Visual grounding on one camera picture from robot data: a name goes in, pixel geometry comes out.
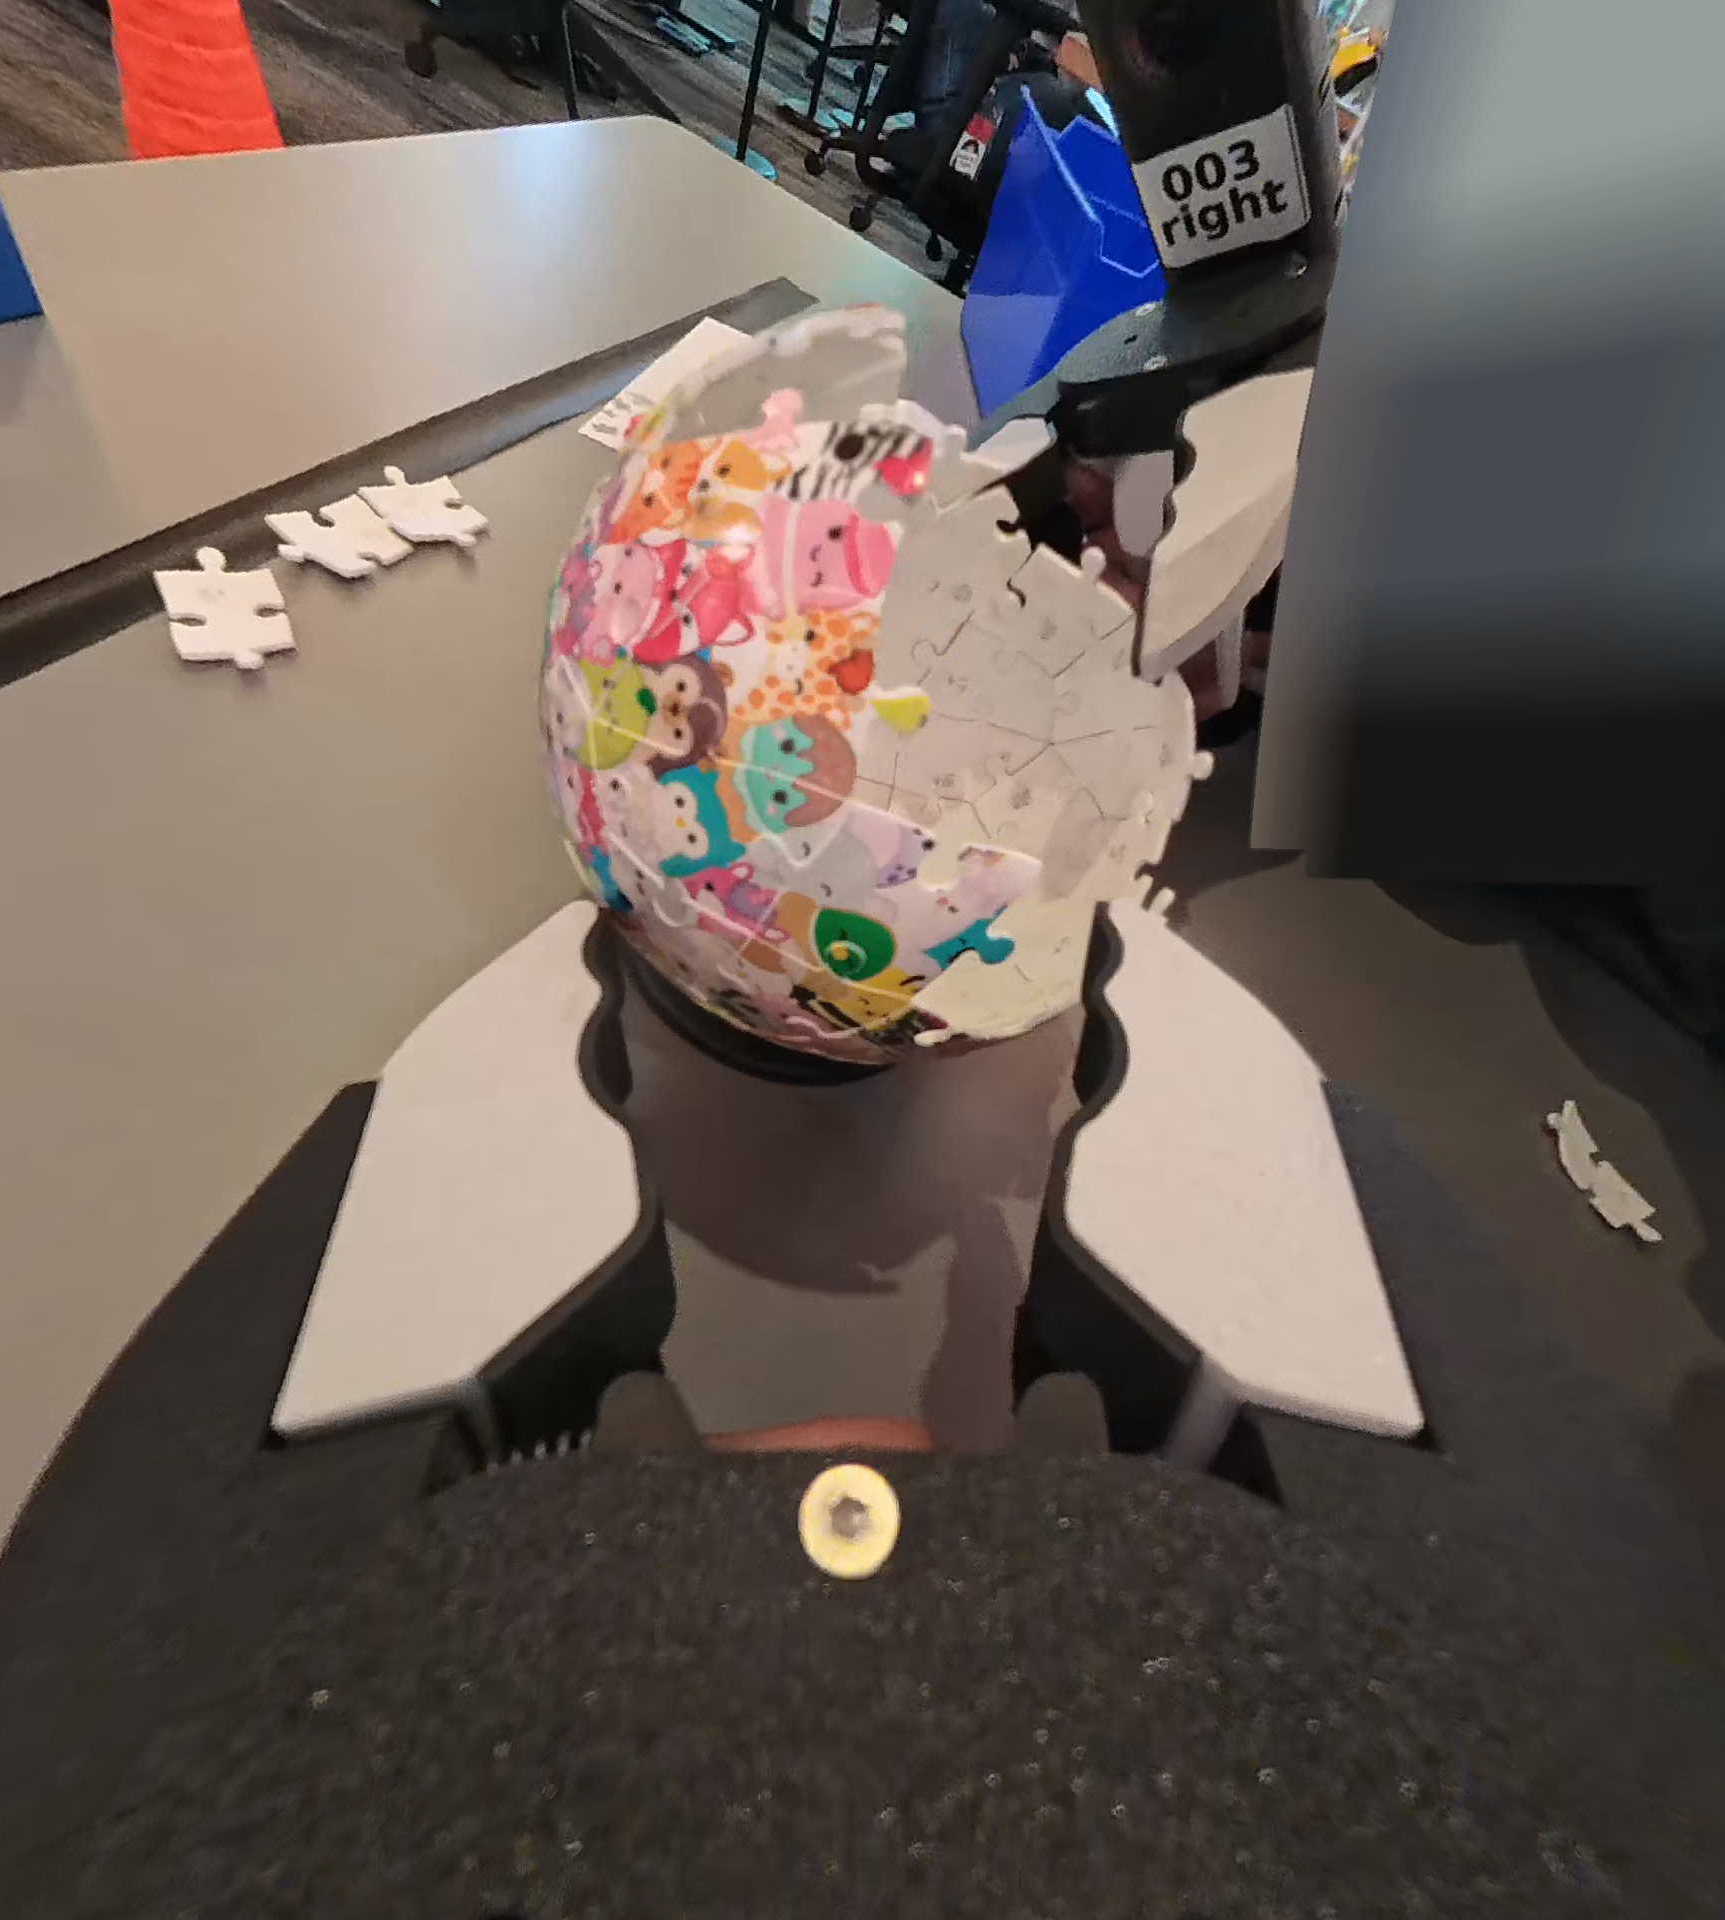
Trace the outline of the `puzzle instruction leaflet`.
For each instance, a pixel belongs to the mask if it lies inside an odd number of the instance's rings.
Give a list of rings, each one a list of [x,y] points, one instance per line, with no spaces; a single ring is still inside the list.
[[[748,340],[748,333],[714,315],[690,326],[629,384],[581,423],[581,435],[610,451],[629,444],[641,420],[653,418],[690,376],[708,370]]]

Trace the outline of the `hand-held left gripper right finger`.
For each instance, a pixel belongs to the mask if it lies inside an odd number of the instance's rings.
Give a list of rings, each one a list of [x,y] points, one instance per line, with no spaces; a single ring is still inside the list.
[[[1124,1455],[1205,1468],[1275,1413],[1427,1433],[1330,1083],[1162,917],[1092,927],[1075,1057],[1015,1322],[1015,1413],[1087,1405]]]

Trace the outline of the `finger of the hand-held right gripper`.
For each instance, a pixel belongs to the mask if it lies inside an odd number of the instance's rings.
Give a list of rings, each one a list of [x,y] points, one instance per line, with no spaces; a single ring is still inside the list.
[[[1285,555],[1313,378],[1311,366],[1258,374],[1185,411],[1189,469],[1148,558],[1141,679],[1156,684],[1210,652],[1216,688],[1241,686],[1249,610]]]

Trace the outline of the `orange plastic object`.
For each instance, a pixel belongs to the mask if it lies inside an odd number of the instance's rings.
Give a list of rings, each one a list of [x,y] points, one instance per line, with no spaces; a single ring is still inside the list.
[[[278,151],[238,2],[107,2],[130,160]]]

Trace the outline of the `colourful puzzle ball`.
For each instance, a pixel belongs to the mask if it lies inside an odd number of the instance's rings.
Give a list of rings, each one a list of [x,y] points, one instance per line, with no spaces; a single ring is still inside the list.
[[[841,1049],[918,996],[1066,1013],[1213,768],[1106,564],[998,525],[1048,430],[972,455],[904,372],[904,318],[852,303],[686,378],[591,495],[541,670],[618,942]]]

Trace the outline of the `black ball stand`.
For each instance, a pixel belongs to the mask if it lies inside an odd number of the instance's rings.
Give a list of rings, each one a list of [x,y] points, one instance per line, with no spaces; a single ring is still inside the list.
[[[882,1025],[852,1027],[852,1047],[818,1043],[810,1033],[764,1033],[731,1011],[686,992],[664,976],[634,942],[623,942],[624,978],[659,1021],[697,1054],[744,1078],[795,1090],[836,1090],[909,1078],[924,1063],[969,1057],[1007,1045],[1039,1029],[1015,1005],[995,1002],[977,1009],[961,997],[922,997]]]

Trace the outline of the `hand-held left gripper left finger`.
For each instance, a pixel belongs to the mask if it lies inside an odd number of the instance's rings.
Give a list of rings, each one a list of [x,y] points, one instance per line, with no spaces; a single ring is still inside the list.
[[[395,1047],[275,1399],[281,1439],[432,1412],[477,1448],[544,1448],[660,1367],[676,1288],[626,1125],[613,932],[560,907]]]

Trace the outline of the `blue plastic bin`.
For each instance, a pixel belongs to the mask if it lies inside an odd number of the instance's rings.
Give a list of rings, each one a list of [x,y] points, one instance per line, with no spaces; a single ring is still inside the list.
[[[1164,273],[1108,104],[1061,72],[1009,74],[972,180],[987,220],[963,341],[993,420],[1114,318],[1156,301]]]

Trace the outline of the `white puzzle piece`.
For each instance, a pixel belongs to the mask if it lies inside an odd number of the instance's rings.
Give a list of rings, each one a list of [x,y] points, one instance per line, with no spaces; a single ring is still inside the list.
[[[265,525],[285,564],[315,566],[346,581],[367,580],[415,552],[358,494],[316,509],[267,513]]]
[[[417,481],[391,463],[383,479],[357,487],[357,494],[395,537],[415,546],[469,552],[491,531],[488,515],[466,503],[449,475]]]
[[[1656,1224],[1656,1205],[1602,1153],[1577,1101],[1565,1099],[1549,1112],[1546,1133],[1570,1186],[1586,1198],[1607,1228],[1636,1235],[1648,1246],[1664,1242]]]
[[[269,568],[231,568],[224,552],[206,544],[193,564],[158,568],[152,580],[170,642],[184,664],[258,671],[267,659],[298,649]]]

